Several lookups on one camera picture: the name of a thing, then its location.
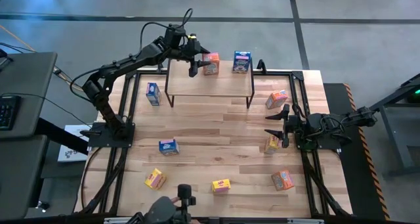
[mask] black desk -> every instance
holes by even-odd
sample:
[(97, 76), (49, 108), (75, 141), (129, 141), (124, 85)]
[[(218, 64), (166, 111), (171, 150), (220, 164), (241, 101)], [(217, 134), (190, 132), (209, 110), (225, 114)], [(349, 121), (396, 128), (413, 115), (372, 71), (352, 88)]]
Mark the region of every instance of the black desk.
[(24, 218), (38, 201), (32, 194), (38, 189), (48, 138), (36, 135), (0, 143), (0, 219)]
[[(29, 93), (45, 97), (57, 59), (56, 53), (27, 53), (9, 55), (14, 62), (0, 72), (0, 95)], [(44, 99), (29, 95), (22, 97), (20, 108), (10, 131), (0, 131), (1, 139), (47, 135), (52, 141), (87, 154), (87, 142), (39, 117)]]

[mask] blue cereal box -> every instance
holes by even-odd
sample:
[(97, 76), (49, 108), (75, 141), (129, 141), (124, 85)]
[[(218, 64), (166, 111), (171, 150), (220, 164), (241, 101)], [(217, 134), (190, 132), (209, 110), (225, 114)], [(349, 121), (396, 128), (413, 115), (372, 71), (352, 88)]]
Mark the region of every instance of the blue cereal box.
[(246, 74), (248, 72), (250, 62), (251, 62), (250, 52), (235, 51), (234, 69), (232, 73)]
[(152, 106), (160, 105), (160, 90), (156, 83), (147, 83), (146, 97)]
[(174, 139), (159, 141), (159, 151), (166, 156), (176, 155), (179, 154), (179, 146)]

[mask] wood grain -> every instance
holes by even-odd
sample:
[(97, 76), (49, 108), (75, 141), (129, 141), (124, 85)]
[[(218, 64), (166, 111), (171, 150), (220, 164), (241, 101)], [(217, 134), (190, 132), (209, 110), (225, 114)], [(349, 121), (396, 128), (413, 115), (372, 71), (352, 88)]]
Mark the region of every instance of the wood grain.
[[(304, 77), (311, 112), (328, 113), (320, 72), (304, 71)], [(156, 82), (163, 91), (165, 76), (141, 76), (133, 118), (136, 123), (135, 141), (127, 157), (118, 215), (147, 212), (160, 196), (174, 197), (177, 185), (187, 183), (197, 197), (198, 205), (189, 209), (193, 216), (310, 216), (301, 155), (293, 138), (290, 137), (289, 148), (283, 148), (278, 153), (267, 155), (261, 152), (268, 138), (264, 129), (280, 129), (282, 126), (281, 122), (264, 118), (281, 109), (267, 110), (263, 102), (273, 90), (290, 92), (286, 78), (256, 76), (255, 98), (249, 110), (244, 101), (230, 97), (179, 96), (175, 99), (174, 108), (169, 106), (166, 97), (162, 97), (161, 106), (152, 106), (145, 96), (148, 82)], [(122, 85), (123, 78), (117, 79), (110, 96), (110, 104), (115, 111), (119, 106)], [(180, 154), (163, 156), (159, 153), (158, 141), (172, 138), (178, 141)], [(109, 149), (105, 148), (91, 163), (84, 187), (86, 202), (96, 194), (104, 180), (108, 155)], [(319, 155), (326, 187), (351, 213), (339, 157), (326, 150), (320, 150)], [(149, 189), (143, 183), (154, 168), (168, 176), (159, 191)], [(270, 175), (281, 169), (290, 171), (296, 185), (294, 188), (276, 191)], [(232, 184), (229, 192), (212, 194), (211, 182), (226, 178)], [(318, 210), (321, 210), (318, 189), (314, 192)], [(80, 201), (75, 210), (80, 210)]]
[(251, 71), (247, 74), (233, 74), (232, 67), (231, 60), (221, 60), (218, 75), (205, 76), (203, 68), (199, 68), (197, 75), (190, 78), (188, 75), (190, 63), (172, 60), (167, 92), (169, 95), (251, 96)]

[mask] concrete floor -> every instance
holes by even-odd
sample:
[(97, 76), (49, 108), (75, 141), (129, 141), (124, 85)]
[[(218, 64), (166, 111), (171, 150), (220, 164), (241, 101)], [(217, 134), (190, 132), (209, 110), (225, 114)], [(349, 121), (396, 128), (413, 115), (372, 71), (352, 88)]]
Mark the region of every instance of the concrete floor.
[[(420, 18), (420, 0), (296, 1), (301, 18)], [(7, 13), (173, 17), (182, 16), (189, 7), (194, 8), (194, 17), (293, 18), (289, 0), (0, 0), (0, 11)], [(302, 69), (294, 23), (261, 20), (265, 22), (190, 22), (186, 29), (197, 33), (200, 42), (219, 52), (223, 60), (230, 60), (233, 51), (240, 49), (252, 51), (253, 57), (264, 59), (269, 68)], [(144, 22), (0, 20), (0, 24), (37, 51), (57, 52), (57, 66), (74, 77), (136, 53)], [(321, 70), (325, 82), (350, 84), (357, 106), (370, 106), (419, 73), (418, 24), (301, 24), (301, 28), (310, 69)], [(164, 29), (148, 27), (144, 42), (159, 34), (163, 35)], [(2, 31), (0, 39), (22, 46)], [(47, 98), (68, 110), (78, 108), (73, 113), (86, 122), (96, 118), (95, 109), (72, 96), (67, 84), (56, 77)], [(58, 126), (78, 123), (48, 103), (42, 116)], [(420, 175), (383, 179), (381, 174), (398, 164), (378, 117), (377, 125), (364, 131), (390, 217), (418, 223)], [(49, 179), (42, 198), (52, 204), (51, 209), (47, 213), (30, 210), (28, 216), (70, 213), (79, 180)]]

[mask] small cereal box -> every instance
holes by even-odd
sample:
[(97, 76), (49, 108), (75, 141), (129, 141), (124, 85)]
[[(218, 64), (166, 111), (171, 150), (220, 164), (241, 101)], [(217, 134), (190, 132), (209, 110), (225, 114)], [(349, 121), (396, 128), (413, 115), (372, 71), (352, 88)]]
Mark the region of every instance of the small cereal box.
[(203, 72), (205, 76), (219, 74), (220, 60), (218, 53), (203, 54), (203, 61), (211, 62), (210, 65), (203, 67)]
[(248, 72), (250, 62), (251, 62), (250, 52), (235, 51), (234, 68), (233, 68), (232, 73), (246, 74)]
[(223, 192), (230, 189), (229, 179), (223, 179), (220, 181), (213, 181), (211, 184), (211, 190), (213, 192)]
[(159, 141), (159, 151), (166, 156), (175, 155), (179, 154), (179, 146), (174, 139)]
[(271, 175), (276, 190), (287, 190), (294, 187), (293, 180), (290, 177), (289, 171), (279, 171)]
[(147, 83), (146, 97), (152, 106), (160, 105), (161, 93), (157, 83)]
[(282, 142), (274, 135), (270, 135), (265, 144), (264, 153), (273, 154), (280, 149)]
[(267, 101), (265, 102), (265, 105), (267, 106), (267, 109), (273, 109), (280, 107), (283, 102), (285, 102), (287, 99), (287, 93), (286, 90), (281, 90), (278, 92), (273, 92), (268, 97)]
[(144, 184), (149, 186), (150, 188), (154, 190), (160, 189), (160, 187), (163, 185), (163, 183), (166, 181), (166, 175), (162, 174), (160, 170), (155, 168), (153, 172), (147, 177)]

